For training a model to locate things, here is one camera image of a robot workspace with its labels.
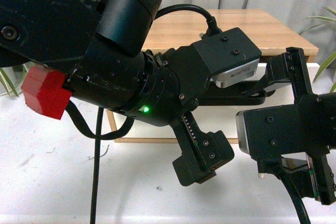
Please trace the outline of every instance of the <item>red plastic cap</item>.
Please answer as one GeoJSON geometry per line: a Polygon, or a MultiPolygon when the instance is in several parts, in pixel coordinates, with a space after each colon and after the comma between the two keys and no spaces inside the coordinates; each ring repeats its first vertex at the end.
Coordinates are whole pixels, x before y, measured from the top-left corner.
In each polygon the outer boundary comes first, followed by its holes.
{"type": "Polygon", "coordinates": [[[72,95],[63,89],[66,75],[53,69],[34,66],[22,84],[26,104],[35,112],[61,119],[72,95]]]}

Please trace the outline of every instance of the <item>black metal bracket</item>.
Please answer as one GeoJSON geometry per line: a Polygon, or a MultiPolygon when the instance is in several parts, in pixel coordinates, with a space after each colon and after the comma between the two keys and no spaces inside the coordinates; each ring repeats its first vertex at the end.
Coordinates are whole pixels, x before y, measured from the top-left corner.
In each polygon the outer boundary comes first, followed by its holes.
{"type": "MultiPolygon", "coordinates": [[[[329,205],[336,201],[336,185],[326,158],[336,147],[336,94],[312,92],[302,49],[287,48],[287,53],[276,58],[271,63],[283,67],[282,81],[291,82],[294,104],[239,112],[239,147],[257,161],[259,173],[272,174],[275,166],[285,169],[301,197],[329,205]],[[300,152],[307,154],[305,164],[281,157],[300,152]]],[[[265,78],[260,82],[268,84],[265,78]]]]}
{"type": "Polygon", "coordinates": [[[234,158],[224,133],[202,132],[191,112],[186,112],[171,126],[182,150],[182,156],[173,162],[181,185],[207,181],[216,175],[216,169],[234,158]]]}

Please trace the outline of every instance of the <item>wooden tabletop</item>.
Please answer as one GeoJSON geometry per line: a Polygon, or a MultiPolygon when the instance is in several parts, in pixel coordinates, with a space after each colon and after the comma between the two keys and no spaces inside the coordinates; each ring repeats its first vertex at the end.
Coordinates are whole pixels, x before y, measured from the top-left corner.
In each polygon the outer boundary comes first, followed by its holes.
{"type": "MultiPolygon", "coordinates": [[[[287,47],[303,48],[308,62],[314,62],[318,48],[285,24],[257,9],[209,10],[223,31],[239,27],[256,44],[263,56],[275,56],[287,47]]],[[[207,29],[205,18],[197,13],[181,11],[157,19],[148,34],[143,49],[154,53],[169,48],[188,46],[200,40],[207,29]]]]}

